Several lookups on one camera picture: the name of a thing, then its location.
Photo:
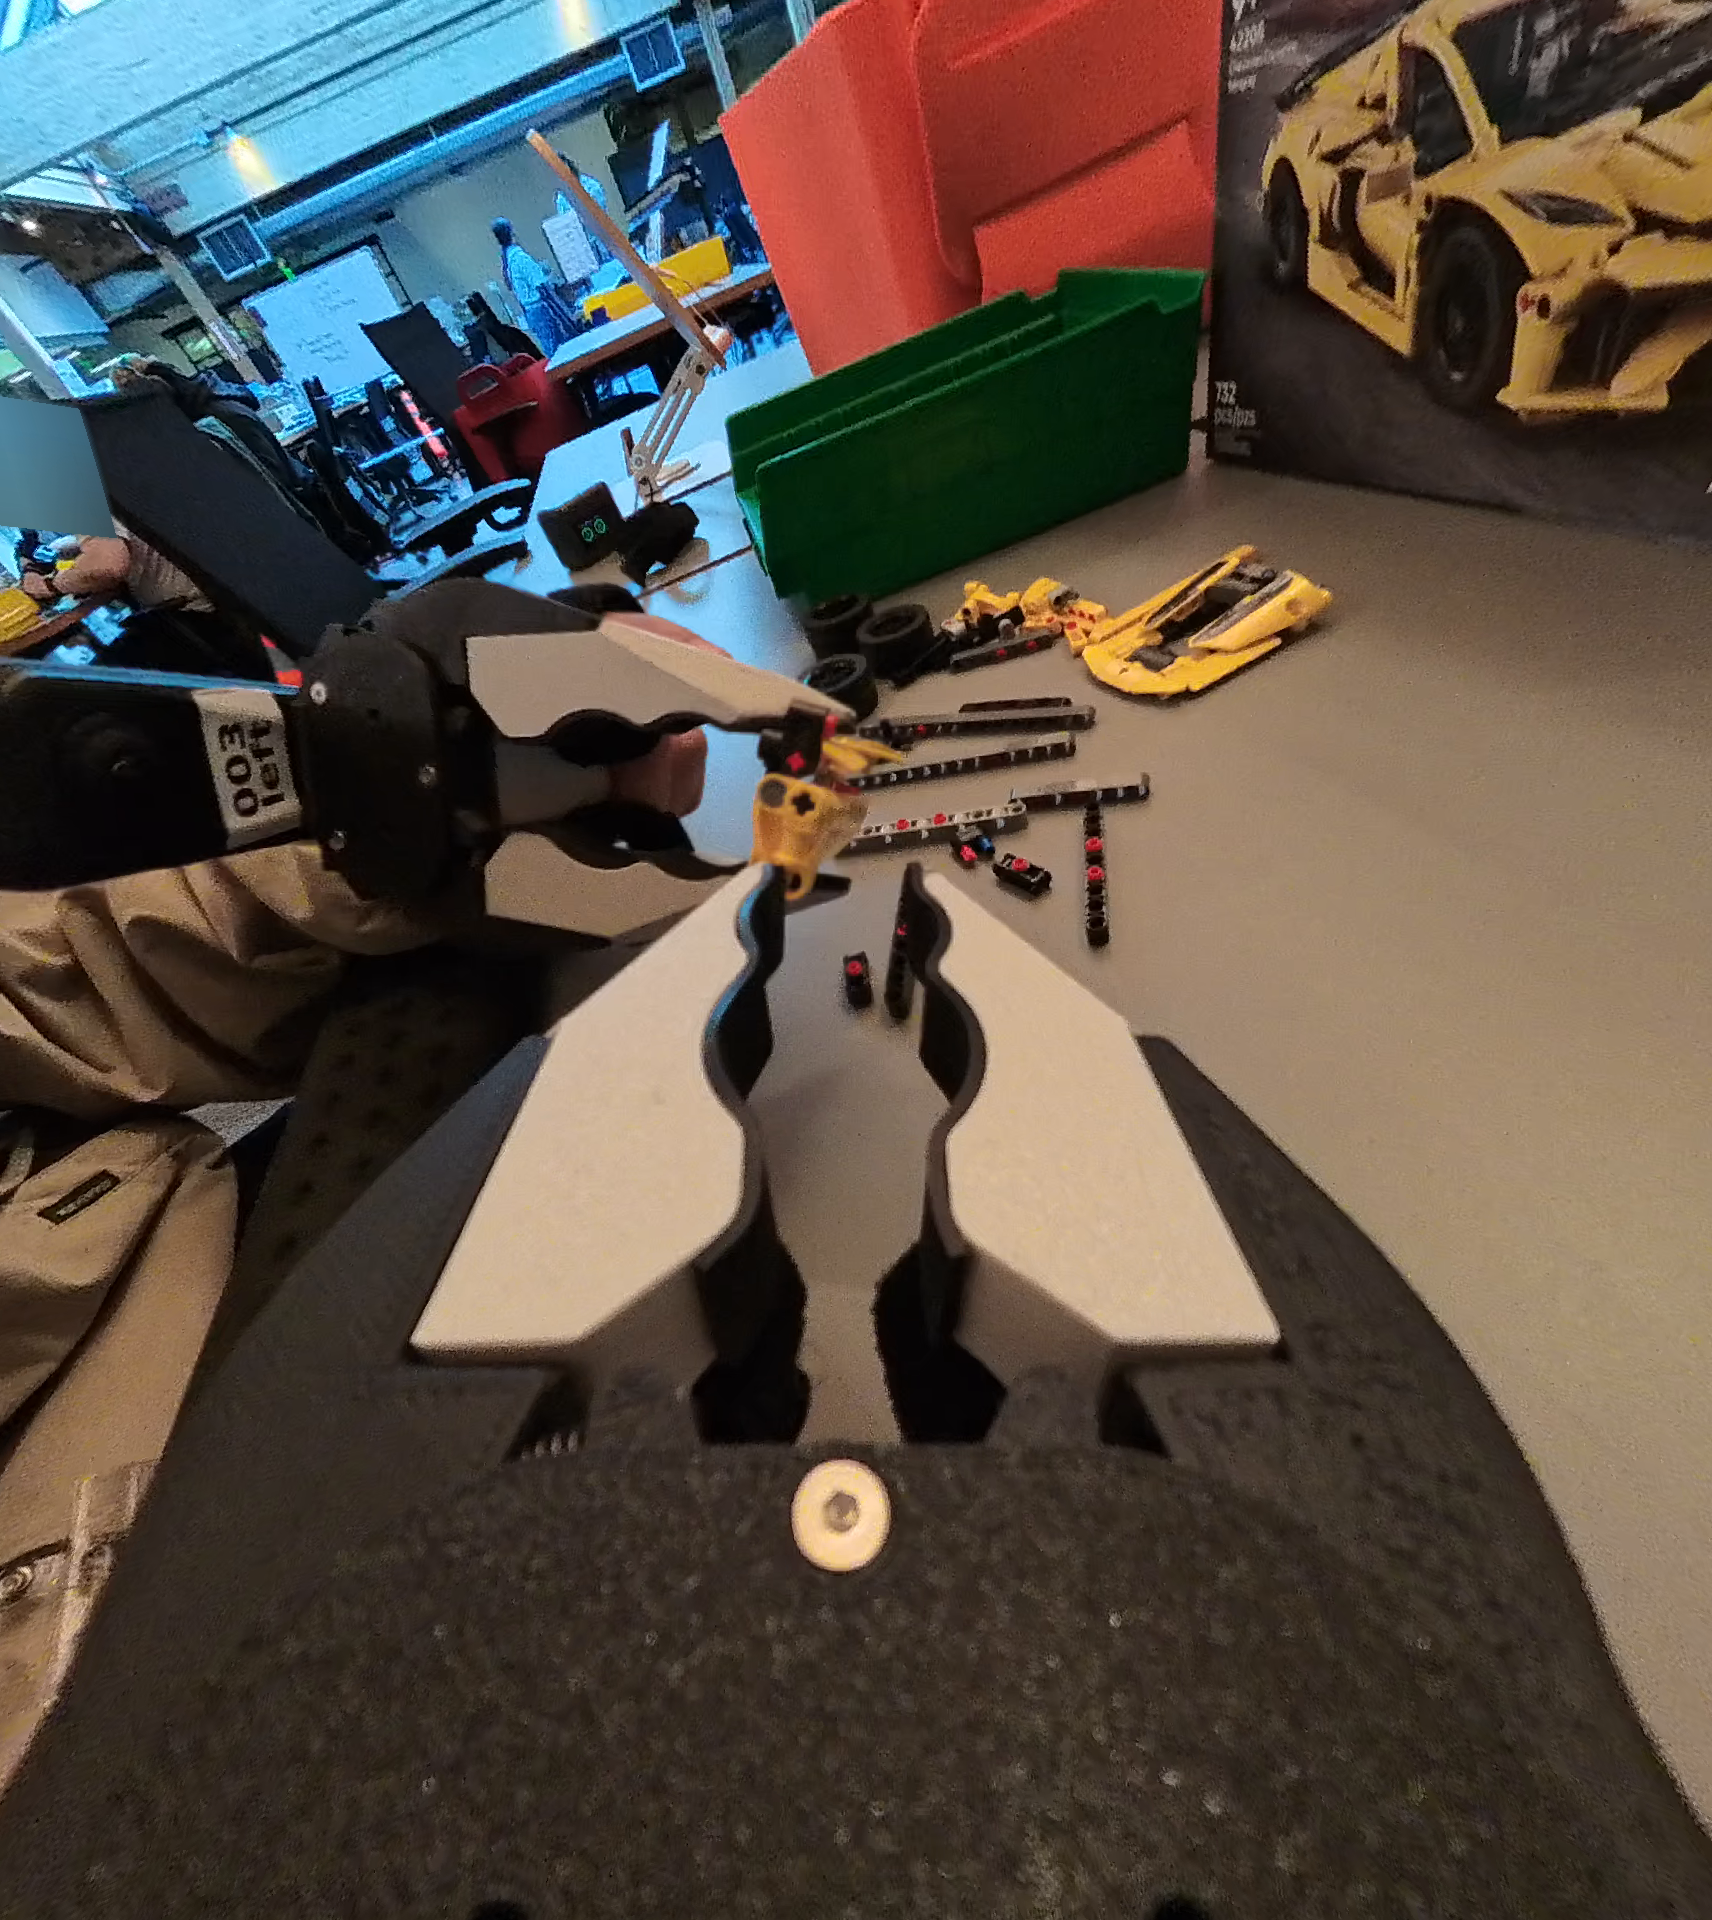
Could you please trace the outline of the green plastic bin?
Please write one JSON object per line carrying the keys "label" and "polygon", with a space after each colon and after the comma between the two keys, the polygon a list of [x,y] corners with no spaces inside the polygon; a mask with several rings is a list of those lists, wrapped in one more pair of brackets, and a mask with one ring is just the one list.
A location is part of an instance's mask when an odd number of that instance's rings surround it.
{"label": "green plastic bin", "polygon": [[1064,269],[727,419],[780,598],[881,598],[1181,475],[1208,275]]}

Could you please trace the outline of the black office chair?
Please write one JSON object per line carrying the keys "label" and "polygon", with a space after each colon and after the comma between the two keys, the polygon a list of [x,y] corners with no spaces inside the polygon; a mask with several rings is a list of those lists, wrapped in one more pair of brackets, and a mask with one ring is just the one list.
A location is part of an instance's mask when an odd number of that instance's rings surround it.
{"label": "black office chair", "polygon": [[484,494],[431,524],[421,543],[443,559],[404,582],[380,579],[274,490],[243,450],[202,431],[171,394],[87,396],[84,423],[110,511],[185,570],[213,608],[285,655],[307,659],[330,628],[355,628],[378,601],[424,583],[479,577],[531,551],[524,528],[503,524]]}

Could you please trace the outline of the whiteboard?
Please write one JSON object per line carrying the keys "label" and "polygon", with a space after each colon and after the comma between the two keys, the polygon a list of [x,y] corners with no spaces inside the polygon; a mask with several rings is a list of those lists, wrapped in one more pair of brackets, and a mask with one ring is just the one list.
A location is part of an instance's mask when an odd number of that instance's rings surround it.
{"label": "whiteboard", "polygon": [[406,303],[376,244],[340,251],[244,299],[285,381],[303,389],[319,379],[335,400],[362,394],[393,371],[367,325],[399,318]]}

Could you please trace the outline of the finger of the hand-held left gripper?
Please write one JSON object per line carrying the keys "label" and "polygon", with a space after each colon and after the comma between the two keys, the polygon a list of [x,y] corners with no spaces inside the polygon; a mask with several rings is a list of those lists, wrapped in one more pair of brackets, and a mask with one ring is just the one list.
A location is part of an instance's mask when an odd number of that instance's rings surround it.
{"label": "finger of the hand-held left gripper", "polygon": [[497,735],[503,825],[543,825],[617,804],[611,767],[678,732],[763,733],[795,711],[855,718],[818,690],[651,614],[606,614],[571,632],[470,636],[465,664],[468,691]]}
{"label": "finger of the hand-held left gripper", "polygon": [[484,863],[484,912],[601,947],[644,945],[729,888],[740,862],[635,850],[581,821],[511,830]]}

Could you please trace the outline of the yellow toy car body section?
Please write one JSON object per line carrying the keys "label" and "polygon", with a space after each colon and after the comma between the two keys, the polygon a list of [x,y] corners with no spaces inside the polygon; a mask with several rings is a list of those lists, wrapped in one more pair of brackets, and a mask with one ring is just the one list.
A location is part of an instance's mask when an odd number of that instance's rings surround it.
{"label": "yellow toy car body section", "polygon": [[1239,543],[1098,624],[1079,659],[1114,693],[1190,702],[1308,634],[1331,606],[1328,587]]}

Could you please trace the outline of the black rounded object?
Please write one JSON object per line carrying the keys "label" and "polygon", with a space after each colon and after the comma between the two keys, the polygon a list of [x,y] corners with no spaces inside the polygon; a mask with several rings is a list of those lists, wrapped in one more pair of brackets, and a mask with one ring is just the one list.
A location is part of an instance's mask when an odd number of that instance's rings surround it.
{"label": "black rounded object", "polygon": [[701,515],[687,500],[656,497],[631,511],[617,540],[620,567],[633,586],[644,586],[701,533]]}

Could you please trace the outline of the group of black pinned beams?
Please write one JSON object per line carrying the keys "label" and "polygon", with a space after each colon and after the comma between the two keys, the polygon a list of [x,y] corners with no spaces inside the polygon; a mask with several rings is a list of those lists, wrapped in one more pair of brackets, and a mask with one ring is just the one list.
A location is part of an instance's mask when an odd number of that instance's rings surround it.
{"label": "group of black pinned beams", "polygon": [[1075,963],[1117,957],[1146,917],[1148,859],[1126,858],[1177,793],[1169,708],[1055,653],[1039,665],[1040,682],[916,693],[876,713],[899,758],[871,772],[868,817],[842,856],[866,901],[866,928],[838,939],[852,1011],[904,1024],[919,1002],[911,863]]}

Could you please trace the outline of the person's left hand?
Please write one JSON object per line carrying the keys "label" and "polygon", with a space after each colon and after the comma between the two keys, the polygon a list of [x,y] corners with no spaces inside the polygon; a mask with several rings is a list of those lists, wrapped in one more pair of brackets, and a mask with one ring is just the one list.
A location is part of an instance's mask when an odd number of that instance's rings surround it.
{"label": "person's left hand", "polygon": [[706,772],[708,732],[702,728],[672,732],[654,741],[644,756],[613,765],[608,791],[619,804],[688,820],[704,800]]}

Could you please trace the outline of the yellow black toy brick assembly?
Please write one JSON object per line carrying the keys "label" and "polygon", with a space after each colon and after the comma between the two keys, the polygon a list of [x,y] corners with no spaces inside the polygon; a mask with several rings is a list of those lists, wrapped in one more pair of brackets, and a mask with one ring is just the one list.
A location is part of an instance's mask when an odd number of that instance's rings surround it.
{"label": "yellow black toy brick assembly", "polygon": [[807,900],[827,859],[862,830],[868,813],[860,780],[902,765],[885,740],[845,729],[838,715],[792,711],[758,735],[763,777],[752,796],[752,859],[779,870],[789,906]]}

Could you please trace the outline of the person's left forearm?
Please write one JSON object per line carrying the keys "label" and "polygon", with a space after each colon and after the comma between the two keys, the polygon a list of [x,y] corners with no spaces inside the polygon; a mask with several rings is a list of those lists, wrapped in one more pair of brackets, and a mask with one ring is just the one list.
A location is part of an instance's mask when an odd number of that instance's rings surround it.
{"label": "person's left forearm", "polygon": [[101,1117],[281,1092],[352,957],[461,930],[362,900],[314,846],[0,890],[0,1112]]}

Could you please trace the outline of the person's beige jacket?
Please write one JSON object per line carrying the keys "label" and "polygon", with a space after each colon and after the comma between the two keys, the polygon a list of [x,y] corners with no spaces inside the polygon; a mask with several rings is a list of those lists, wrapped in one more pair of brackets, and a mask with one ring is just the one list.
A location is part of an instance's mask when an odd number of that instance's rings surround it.
{"label": "person's beige jacket", "polygon": [[0,1128],[0,1800],[176,1426],[238,1196],[227,1146],[188,1115]]}

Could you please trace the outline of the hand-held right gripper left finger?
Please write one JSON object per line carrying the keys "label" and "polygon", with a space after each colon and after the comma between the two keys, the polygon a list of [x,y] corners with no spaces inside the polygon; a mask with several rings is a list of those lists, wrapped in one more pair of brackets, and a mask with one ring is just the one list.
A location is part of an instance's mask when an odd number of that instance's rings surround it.
{"label": "hand-held right gripper left finger", "polygon": [[557,1021],[413,1328],[416,1359],[695,1385],[785,1344],[796,1272],[748,1092],[787,904],[779,867],[742,867]]}

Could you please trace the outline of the black device green lights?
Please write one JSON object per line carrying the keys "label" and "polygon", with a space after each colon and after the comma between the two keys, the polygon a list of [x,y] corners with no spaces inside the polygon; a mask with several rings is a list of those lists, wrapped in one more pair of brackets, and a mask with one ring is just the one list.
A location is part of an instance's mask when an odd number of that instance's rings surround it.
{"label": "black device green lights", "polygon": [[586,572],[619,557],[629,533],[629,511],[611,484],[595,481],[553,505],[532,511],[557,561],[571,573]]}

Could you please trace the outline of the red chair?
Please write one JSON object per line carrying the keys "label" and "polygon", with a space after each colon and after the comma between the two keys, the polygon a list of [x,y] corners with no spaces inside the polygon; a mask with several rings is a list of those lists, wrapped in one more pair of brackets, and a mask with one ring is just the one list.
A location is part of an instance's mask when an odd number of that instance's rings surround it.
{"label": "red chair", "polygon": [[549,450],[549,364],[520,352],[456,376],[455,425],[486,484],[539,481]]}

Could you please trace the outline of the toy car set box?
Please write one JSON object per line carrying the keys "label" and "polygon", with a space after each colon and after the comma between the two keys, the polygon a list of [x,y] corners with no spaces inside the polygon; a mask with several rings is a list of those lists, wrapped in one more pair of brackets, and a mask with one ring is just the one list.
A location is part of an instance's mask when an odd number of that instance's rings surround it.
{"label": "toy car set box", "polygon": [[1712,546],[1712,1],[1225,4],[1206,450]]}

